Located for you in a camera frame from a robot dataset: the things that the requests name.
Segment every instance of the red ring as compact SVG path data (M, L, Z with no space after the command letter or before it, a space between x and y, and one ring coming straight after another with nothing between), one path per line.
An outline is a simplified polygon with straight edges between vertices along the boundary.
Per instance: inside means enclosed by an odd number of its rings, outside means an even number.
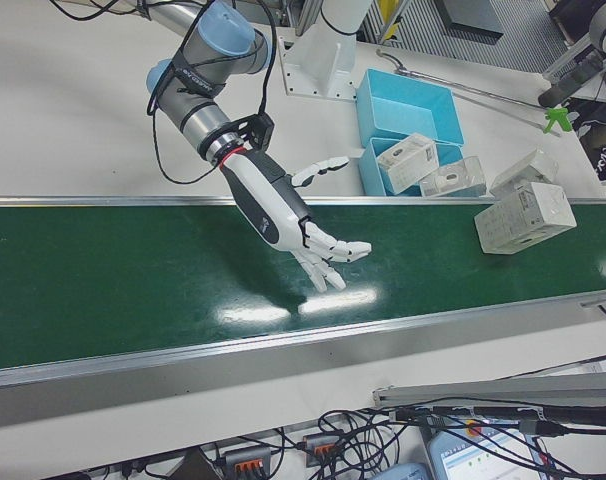
M234 150L230 151L227 155L225 155L223 157L223 160L221 160L219 162L219 168L221 168L223 166L223 164L225 163L225 161L230 158L234 153L238 153L238 152L247 152L247 150L245 149L245 147L236 147Z

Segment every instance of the cable tie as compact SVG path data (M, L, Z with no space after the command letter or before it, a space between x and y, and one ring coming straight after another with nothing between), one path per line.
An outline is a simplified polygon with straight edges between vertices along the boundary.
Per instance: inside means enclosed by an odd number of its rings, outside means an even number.
M474 407L472 405L465 405L462 407L452 407L452 410L467 410L470 414L470 418L481 418L474 411Z
M543 412L543 407L519 407L516 409L517 412L526 412L529 410L533 410L536 412L537 416L539 417L539 420L542 421L547 421L547 418L545 418L545 414Z

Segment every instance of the green clip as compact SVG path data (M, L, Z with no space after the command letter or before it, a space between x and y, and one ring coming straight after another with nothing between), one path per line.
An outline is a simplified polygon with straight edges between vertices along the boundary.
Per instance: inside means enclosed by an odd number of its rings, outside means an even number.
M559 122L559 125L564 132L571 132L572 124L567 119L567 113L567 108L548 108L545 118L550 122L547 124L547 127L545 127L545 130L543 130L543 133L550 133L556 122Z

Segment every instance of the white box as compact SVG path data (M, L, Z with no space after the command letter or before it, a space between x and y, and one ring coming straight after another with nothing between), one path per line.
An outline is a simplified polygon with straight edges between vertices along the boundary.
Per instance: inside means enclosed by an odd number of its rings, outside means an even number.
M439 168L434 140L413 133L376 159L388 192L399 194Z
M554 183L559 164L542 150L534 150L528 156L499 174L490 187L490 193L503 198L528 182Z
M478 157L466 157L443 165L420 181L424 197L480 197L487 193Z
M485 253L510 255L576 227L563 187L530 183L474 217Z

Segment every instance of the blue joint cap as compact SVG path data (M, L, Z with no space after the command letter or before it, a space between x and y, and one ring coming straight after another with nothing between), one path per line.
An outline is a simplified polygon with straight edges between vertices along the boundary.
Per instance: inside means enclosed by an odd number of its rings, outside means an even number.
M156 64L155 67L152 67L147 74L147 78L145 79L145 85L147 85L147 91L152 93L156 88L156 84L161 80L161 76L167 70L167 67L172 63L172 60L166 58L165 60L161 60Z
M205 43L229 57L248 53L256 36L245 17L220 0L203 14L197 29Z

